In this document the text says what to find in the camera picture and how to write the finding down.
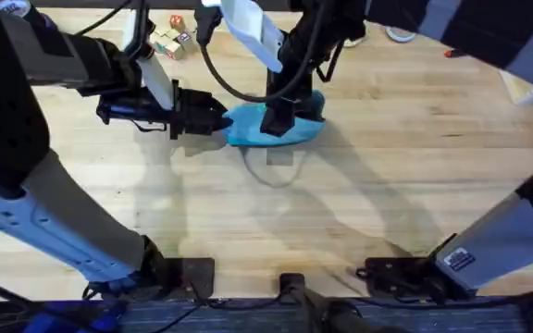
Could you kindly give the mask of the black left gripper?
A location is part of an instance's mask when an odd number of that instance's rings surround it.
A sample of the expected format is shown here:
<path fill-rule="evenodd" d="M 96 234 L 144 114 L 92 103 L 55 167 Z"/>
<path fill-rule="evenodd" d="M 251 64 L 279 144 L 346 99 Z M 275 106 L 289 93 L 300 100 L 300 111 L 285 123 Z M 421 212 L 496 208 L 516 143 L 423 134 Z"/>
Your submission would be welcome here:
<path fill-rule="evenodd" d="M 166 74 L 155 49 L 147 42 L 130 44 L 125 50 L 106 40 L 97 42 L 107 64 L 78 92 L 98 97 L 95 114 L 103 124 L 129 121 L 141 132 L 166 131 L 170 139 L 178 139 L 179 84 Z M 233 124 L 231 118 L 223 117 L 228 109 L 212 93 L 193 89 L 179 93 L 180 111 L 190 118 L 182 126 L 183 134 L 209 136 Z"/>

